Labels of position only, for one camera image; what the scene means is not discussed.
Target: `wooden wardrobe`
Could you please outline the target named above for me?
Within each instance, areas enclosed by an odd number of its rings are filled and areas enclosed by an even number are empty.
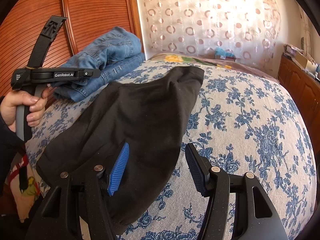
[[[142,41],[136,0],[19,0],[0,25],[0,96],[11,90],[12,72],[26,66],[51,15],[68,20],[52,43],[44,67],[60,66],[114,26]]]
[[[320,154],[320,84],[293,61],[281,57],[278,80],[289,92],[307,127],[315,155]]]

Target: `floral bedspread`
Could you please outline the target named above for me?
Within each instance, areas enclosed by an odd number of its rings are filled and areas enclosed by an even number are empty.
[[[154,203],[121,238],[196,240],[207,199],[196,191],[185,160],[185,146],[192,142],[200,155],[228,173],[253,172],[275,205],[289,239],[294,239],[314,209],[316,171],[310,139],[291,96],[282,86],[264,78],[193,63],[147,61],[119,82],[150,82],[175,66],[185,65],[204,69],[205,76],[179,160]],[[48,186],[36,173],[36,161],[46,145],[70,127],[98,93],[78,103],[56,101],[27,143],[29,162],[44,194]],[[231,238],[234,194],[229,206],[225,239]]]
[[[168,52],[155,54],[149,60],[166,61],[166,62],[168,61],[184,62],[184,63],[194,63],[194,64],[201,64],[201,65],[207,65],[207,66],[223,67],[226,69],[232,69],[235,71],[251,74],[257,77],[262,77],[279,84],[279,81],[277,79],[262,72],[261,70],[258,70],[256,68],[252,68],[249,66],[245,66],[237,62],[228,61],[228,60],[208,59],[208,58],[180,55],[180,54],[174,54],[174,53],[168,53]]]

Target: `black gripper frame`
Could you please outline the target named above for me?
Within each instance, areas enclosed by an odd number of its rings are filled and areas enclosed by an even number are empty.
[[[56,171],[56,181],[40,204],[25,240],[82,240],[80,201],[85,201],[85,215],[91,240],[118,240],[105,205],[109,175],[118,154],[105,157],[97,152],[75,171]]]
[[[232,240],[288,240],[274,205],[253,173],[228,174],[200,156],[192,143],[185,153],[197,191],[209,197],[197,240],[223,240],[230,193],[236,193]]]

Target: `metal screw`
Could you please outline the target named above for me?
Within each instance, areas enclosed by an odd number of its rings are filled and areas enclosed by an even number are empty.
[[[211,170],[212,170],[213,172],[220,172],[220,168],[219,168],[218,166],[213,166],[213,167],[211,167]]]
[[[247,172],[245,174],[249,179],[253,179],[254,178],[254,174],[252,172]]]
[[[66,178],[66,177],[68,177],[68,175],[69,175],[69,173],[66,172],[66,171],[60,173],[60,177],[63,178],[63,179]]]
[[[103,166],[102,165],[96,165],[95,167],[94,167],[94,170],[95,171],[101,171],[103,169]]]

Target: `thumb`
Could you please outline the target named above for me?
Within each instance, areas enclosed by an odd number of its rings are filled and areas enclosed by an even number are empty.
[[[5,97],[5,103],[8,107],[25,105],[32,106],[39,100],[39,97],[32,96],[25,91],[11,91]]]

